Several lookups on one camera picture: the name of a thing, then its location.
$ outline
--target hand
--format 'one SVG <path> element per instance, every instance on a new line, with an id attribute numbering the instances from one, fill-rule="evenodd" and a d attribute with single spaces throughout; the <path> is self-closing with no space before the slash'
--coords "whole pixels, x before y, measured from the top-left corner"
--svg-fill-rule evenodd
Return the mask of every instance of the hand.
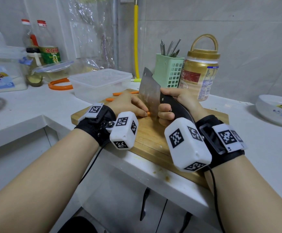
<path id="1" fill-rule="evenodd" d="M 209 115 L 209 113 L 197 101 L 196 96 L 193 95 L 188 89 L 161 88 L 161 92 L 164 95 L 175 97 L 180 104 L 188 109 L 196 122 Z M 161 125 L 167 127 L 174 120 L 175 114 L 170 110 L 171 106 L 169 104 L 159 105 L 159 123 Z"/>
<path id="2" fill-rule="evenodd" d="M 113 110 L 116 117 L 121 112 L 126 111 L 131 111 L 136 116 L 147 117 L 148 108 L 145 104 L 137 96 L 128 92 L 123 92 L 115 100 L 107 104 L 107 106 Z"/>

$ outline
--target cutting board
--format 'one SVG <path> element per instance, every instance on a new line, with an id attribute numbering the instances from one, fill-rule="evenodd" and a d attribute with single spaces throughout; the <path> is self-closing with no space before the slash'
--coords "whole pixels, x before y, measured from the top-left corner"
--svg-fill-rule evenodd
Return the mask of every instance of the cutting board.
<path id="1" fill-rule="evenodd" d="M 109 102 L 103 100 L 101 103 L 107 105 Z M 71 120 L 74 125 L 77 125 L 78 119 L 87 111 L 88 108 L 80 110 L 71 115 Z M 210 114 L 215 115 L 218 119 L 223 121 L 226 124 L 229 124 L 229 116 L 225 113 L 207 109 Z M 131 152 L 152 161 L 159 166 L 168 169 L 171 172 L 174 172 L 180 176 L 185 177 L 188 180 L 193 181 L 194 183 L 208 188 L 207 182 L 203 173 L 200 172 L 181 172 L 179 171 L 172 162 L 172 158 L 169 152 L 169 148 L 165 139 L 164 130 L 165 127 L 159 124 L 158 120 L 154 121 L 150 117 L 138 118 L 139 128 L 136 136 L 135 145 Z M 170 181 L 168 176 L 165 176 L 166 181 Z"/>

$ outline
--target cabinet handle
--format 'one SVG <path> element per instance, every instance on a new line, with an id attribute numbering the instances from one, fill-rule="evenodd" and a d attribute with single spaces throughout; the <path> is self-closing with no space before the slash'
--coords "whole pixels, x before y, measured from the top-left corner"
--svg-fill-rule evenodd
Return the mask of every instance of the cabinet handle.
<path id="1" fill-rule="evenodd" d="M 140 221 L 143 220 L 143 218 L 145 217 L 145 211 L 144 211 L 144 207 L 145 207 L 145 201 L 148 198 L 148 196 L 150 195 L 150 188 L 146 188 L 144 195 L 143 195 L 143 201 L 142 201 L 142 208 L 141 208 L 141 215 L 140 215 Z"/>
<path id="2" fill-rule="evenodd" d="M 189 224 L 190 220 L 191 220 L 191 216 L 192 214 L 189 212 L 186 212 L 185 216 L 184 216 L 184 221 L 183 221 L 183 225 L 181 230 L 179 231 L 179 233 L 183 233 L 184 230 L 186 229 L 187 225 Z"/>

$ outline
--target mint green plastic basket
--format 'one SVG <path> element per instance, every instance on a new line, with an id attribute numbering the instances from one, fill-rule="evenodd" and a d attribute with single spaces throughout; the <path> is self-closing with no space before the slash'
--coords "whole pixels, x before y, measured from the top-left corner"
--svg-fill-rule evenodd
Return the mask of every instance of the mint green plastic basket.
<path id="1" fill-rule="evenodd" d="M 177 88 L 181 77 L 183 57 L 171 58 L 156 54 L 153 78 L 163 88 Z"/>

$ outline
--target bowl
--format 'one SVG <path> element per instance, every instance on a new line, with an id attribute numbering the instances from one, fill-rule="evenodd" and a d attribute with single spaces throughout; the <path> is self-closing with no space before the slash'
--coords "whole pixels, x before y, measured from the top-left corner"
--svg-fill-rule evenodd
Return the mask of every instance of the bowl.
<path id="1" fill-rule="evenodd" d="M 273 95 L 260 95 L 256 102 L 257 111 L 267 120 L 282 126 L 282 97 Z"/>

